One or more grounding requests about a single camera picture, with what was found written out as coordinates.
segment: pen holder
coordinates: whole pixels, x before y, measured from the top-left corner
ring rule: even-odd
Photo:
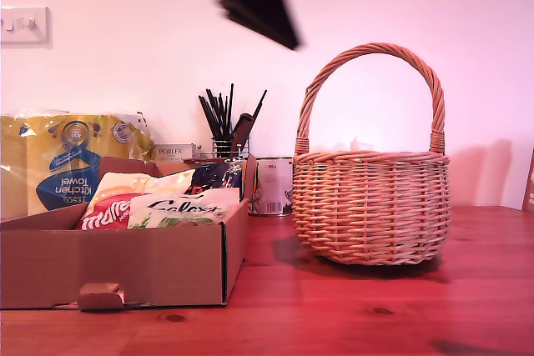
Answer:
[[[250,151],[250,138],[247,139],[242,148],[238,148],[237,152],[232,152],[232,141],[216,141],[212,138],[212,158],[247,158]]]

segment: small box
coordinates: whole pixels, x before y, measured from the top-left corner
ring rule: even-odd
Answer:
[[[103,158],[100,170],[161,177],[193,167]],[[86,203],[0,223],[0,308],[64,308],[77,301],[108,308],[121,303],[119,288],[126,307],[226,305],[244,259],[255,167],[250,156],[244,162],[244,200],[219,224],[74,230]]]
[[[183,162],[184,160],[200,160],[200,146],[194,143],[170,143],[156,145],[155,159],[173,160]]]

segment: wood grain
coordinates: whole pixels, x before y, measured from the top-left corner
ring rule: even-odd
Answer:
[[[4,311],[1,355],[534,353],[534,216],[456,208],[441,257],[312,257],[290,218],[251,218],[226,308]]]

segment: light switch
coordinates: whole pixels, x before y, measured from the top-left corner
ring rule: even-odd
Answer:
[[[48,8],[2,8],[2,44],[47,43]]]

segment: wicker basket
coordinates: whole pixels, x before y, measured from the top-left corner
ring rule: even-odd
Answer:
[[[430,152],[309,152],[315,97],[345,62],[385,53],[406,60],[431,89]],[[451,219],[444,101],[436,74],[414,53],[387,43],[352,48],[328,63],[306,89],[294,156],[295,228],[307,248],[344,264],[417,264],[433,258]]]

